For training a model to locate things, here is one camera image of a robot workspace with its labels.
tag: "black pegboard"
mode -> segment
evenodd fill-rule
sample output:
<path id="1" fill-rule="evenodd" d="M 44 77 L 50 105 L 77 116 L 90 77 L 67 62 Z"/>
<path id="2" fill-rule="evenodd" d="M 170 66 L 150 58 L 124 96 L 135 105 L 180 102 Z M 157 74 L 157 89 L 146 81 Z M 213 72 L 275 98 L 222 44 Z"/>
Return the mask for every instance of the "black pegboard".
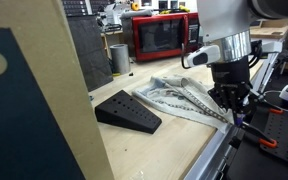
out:
<path id="1" fill-rule="evenodd" d="M 95 107 L 99 122 L 153 134 L 161 119 L 121 90 Z"/>
<path id="2" fill-rule="evenodd" d="M 261 149 L 288 162 L 288 113 L 270 113 L 264 132 L 277 141 L 277 147 L 268 148 L 261 145 Z"/>

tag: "cardboard box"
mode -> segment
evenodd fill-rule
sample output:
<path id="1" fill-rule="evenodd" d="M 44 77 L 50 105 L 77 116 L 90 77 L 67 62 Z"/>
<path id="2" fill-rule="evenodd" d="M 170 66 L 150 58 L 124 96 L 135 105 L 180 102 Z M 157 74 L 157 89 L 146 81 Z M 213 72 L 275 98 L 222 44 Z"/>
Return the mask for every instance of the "cardboard box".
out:
<path id="1" fill-rule="evenodd" d="M 113 179 L 59 0 L 0 1 L 0 161 L 7 179 Z"/>

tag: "gray patterned cloth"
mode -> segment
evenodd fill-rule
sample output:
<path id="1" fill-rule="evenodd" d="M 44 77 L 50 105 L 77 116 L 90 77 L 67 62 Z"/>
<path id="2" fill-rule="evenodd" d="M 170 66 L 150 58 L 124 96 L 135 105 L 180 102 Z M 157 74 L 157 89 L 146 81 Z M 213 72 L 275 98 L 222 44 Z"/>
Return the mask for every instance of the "gray patterned cloth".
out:
<path id="1" fill-rule="evenodd" d="M 135 89 L 133 95 L 159 111 L 215 127 L 223 133 L 227 124 L 233 124 L 232 112 L 219 108 L 207 88 L 191 78 L 152 77 L 148 85 Z"/>

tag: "microwave oven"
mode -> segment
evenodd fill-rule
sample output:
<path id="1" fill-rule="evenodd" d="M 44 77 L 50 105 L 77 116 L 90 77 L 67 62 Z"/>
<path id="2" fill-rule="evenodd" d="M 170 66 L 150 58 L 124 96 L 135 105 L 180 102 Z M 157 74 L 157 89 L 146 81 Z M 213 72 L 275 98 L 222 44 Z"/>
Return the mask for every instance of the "microwave oven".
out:
<path id="1" fill-rule="evenodd" d="M 135 61 L 178 56 L 198 48 L 199 20 L 195 13 L 173 13 L 122 19 L 124 42 Z"/>

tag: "crumpled cloth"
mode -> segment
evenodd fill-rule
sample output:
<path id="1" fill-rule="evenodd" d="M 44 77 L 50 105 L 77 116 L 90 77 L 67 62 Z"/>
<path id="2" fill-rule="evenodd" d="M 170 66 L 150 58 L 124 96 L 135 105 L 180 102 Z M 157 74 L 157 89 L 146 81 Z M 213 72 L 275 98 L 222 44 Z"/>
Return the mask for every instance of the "crumpled cloth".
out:
<path id="1" fill-rule="evenodd" d="M 221 109 L 207 93 L 208 89 L 191 78 L 174 75 L 151 77 L 148 85 L 132 94 L 153 108 L 217 128 L 225 133 L 233 124 L 231 110 Z"/>

